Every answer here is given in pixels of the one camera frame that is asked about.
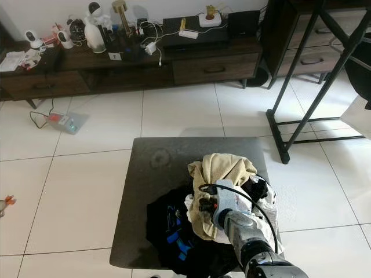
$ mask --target black metal frame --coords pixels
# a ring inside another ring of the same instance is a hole
[[[363,17],[361,23],[356,28],[356,30],[353,32],[351,36],[348,36],[343,29],[338,25],[338,23],[333,19],[333,17],[325,10],[325,5],[327,3],[327,0],[318,0],[318,3],[316,4],[316,7],[313,11],[313,14],[311,16],[311,19],[308,23],[307,29],[304,33],[303,39],[300,42],[300,46],[297,50],[297,53],[295,55],[295,58],[291,64],[290,70],[286,76],[286,79],[282,85],[282,89],[278,94],[276,103],[273,107],[273,109],[269,109],[266,112],[268,122],[270,124],[270,128],[273,133],[273,137],[276,143],[276,146],[278,148],[279,155],[281,157],[281,161],[283,164],[288,164],[290,161],[290,156],[288,153],[288,150],[293,144],[301,144],[301,143],[308,143],[308,142],[324,142],[324,141],[337,141],[337,140],[347,140],[347,139],[359,139],[359,138],[365,138],[364,136],[351,136],[351,137],[339,137],[339,138],[324,138],[324,139],[315,139],[315,140],[300,140],[295,141],[297,136],[302,131],[303,127],[307,124],[307,122],[316,122],[319,120],[335,120],[339,119],[338,117],[334,118],[319,118],[319,119],[310,119],[311,115],[317,108],[318,104],[321,102],[327,91],[330,89],[331,85],[339,75],[340,71],[343,69],[344,65],[348,61],[348,59],[351,58],[351,55],[353,54],[354,50],[357,48],[357,46],[363,41],[363,38],[365,36],[365,32],[371,23],[371,6],[367,7],[366,14]],[[304,118],[302,120],[298,121],[292,121],[292,122],[282,122],[278,123],[275,120],[275,113],[277,111],[278,105],[282,100],[283,94],[286,91],[286,88],[289,84],[289,81],[293,75],[294,69],[296,67],[296,64],[299,62],[300,56],[304,50],[304,47],[308,41],[308,38],[310,37],[312,30],[314,28],[314,25],[318,19],[318,17],[321,17],[321,19],[325,22],[327,27],[331,30],[332,33],[343,43],[344,51],[340,56],[339,61],[336,63],[333,71],[327,76],[326,83],[322,86],[322,89],[319,91],[318,95],[316,96],[315,100],[313,101],[312,105],[308,109],[308,112],[304,115]],[[288,125],[292,123],[298,123],[298,127],[296,128],[294,134],[291,136],[290,140],[288,142],[284,142],[281,137],[281,132],[278,129],[279,125]]]

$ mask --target drawer handle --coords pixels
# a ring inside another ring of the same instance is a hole
[[[224,72],[224,71],[225,71],[224,66],[203,69],[203,72],[206,74],[216,74],[218,72]]]
[[[33,86],[34,89],[40,89],[40,90],[44,90],[44,89],[50,89],[50,88],[53,88],[55,87],[56,85],[55,84],[45,84],[45,83],[41,83],[41,84],[35,84]]]
[[[300,61],[302,65],[314,65],[314,64],[320,64],[324,62],[324,59],[320,58],[318,61],[315,62],[305,62],[303,60]]]
[[[330,33],[332,33],[331,30],[328,29],[328,28],[316,29],[315,32],[316,32],[318,35],[323,35],[323,34],[330,34]]]

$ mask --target wall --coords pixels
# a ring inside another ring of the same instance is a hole
[[[84,18],[88,4],[94,0],[0,0],[0,21],[15,40],[23,40],[27,29],[35,30],[39,36],[50,34],[57,22],[65,25],[68,15]],[[119,16],[112,10],[112,0],[95,0],[109,13],[114,23]],[[268,0],[127,0],[129,21],[147,17],[162,22],[163,18],[192,16],[203,12],[206,5],[228,5],[234,12],[259,10]]]

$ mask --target dark table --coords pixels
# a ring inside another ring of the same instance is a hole
[[[263,151],[255,137],[136,138],[126,175],[110,264],[160,269],[146,240],[147,204],[191,181],[187,165],[210,153],[232,153],[251,160],[268,180]]]

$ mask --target white tile floor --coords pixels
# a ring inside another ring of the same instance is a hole
[[[259,136],[278,192],[286,258],[310,278],[369,277],[371,142],[295,145],[283,165],[265,118],[281,84],[242,90],[228,82],[55,99],[56,111],[89,115],[75,136],[38,130],[25,101],[1,103],[0,197],[14,194],[18,201],[0,220],[0,277],[176,277],[108,262],[130,148],[140,136]],[[300,119],[319,88],[292,79],[278,120]],[[315,116],[340,116],[355,96],[342,74]],[[47,100],[38,111],[50,105]],[[351,133],[337,121],[307,125],[300,137]]]

